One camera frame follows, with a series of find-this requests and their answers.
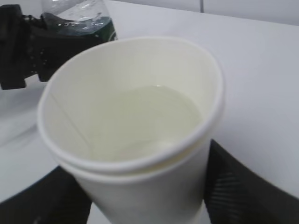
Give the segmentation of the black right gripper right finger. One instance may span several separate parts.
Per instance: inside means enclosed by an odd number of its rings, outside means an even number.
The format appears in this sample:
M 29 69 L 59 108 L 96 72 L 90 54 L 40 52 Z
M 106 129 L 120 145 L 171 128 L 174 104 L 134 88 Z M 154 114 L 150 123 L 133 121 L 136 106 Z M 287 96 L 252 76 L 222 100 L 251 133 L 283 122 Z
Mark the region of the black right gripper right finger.
M 210 145 L 204 202 L 213 224 L 297 224 L 299 200 Z

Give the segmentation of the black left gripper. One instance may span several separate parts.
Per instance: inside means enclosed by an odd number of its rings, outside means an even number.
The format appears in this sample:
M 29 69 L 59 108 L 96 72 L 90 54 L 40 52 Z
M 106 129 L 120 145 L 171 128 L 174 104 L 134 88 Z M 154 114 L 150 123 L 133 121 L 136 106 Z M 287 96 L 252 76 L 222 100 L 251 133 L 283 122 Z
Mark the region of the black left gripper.
M 114 28 L 90 35 L 61 35 L 42 27 L 42 19 L 24 15 L 21 6 L 0 6 L 0 88 L 25 88 L 25 79 L 38 75 L 41 82 L 75 55 L 114 40 Z

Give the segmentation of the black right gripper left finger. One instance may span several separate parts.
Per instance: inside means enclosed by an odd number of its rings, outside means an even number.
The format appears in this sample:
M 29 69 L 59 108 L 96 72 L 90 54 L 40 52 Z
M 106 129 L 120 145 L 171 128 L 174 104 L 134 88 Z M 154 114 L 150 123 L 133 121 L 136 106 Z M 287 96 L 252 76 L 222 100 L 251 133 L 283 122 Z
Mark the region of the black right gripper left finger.
M 85 224 L 92 201 L 76 180 L 57 167 L 1 202 L 2 224 Z

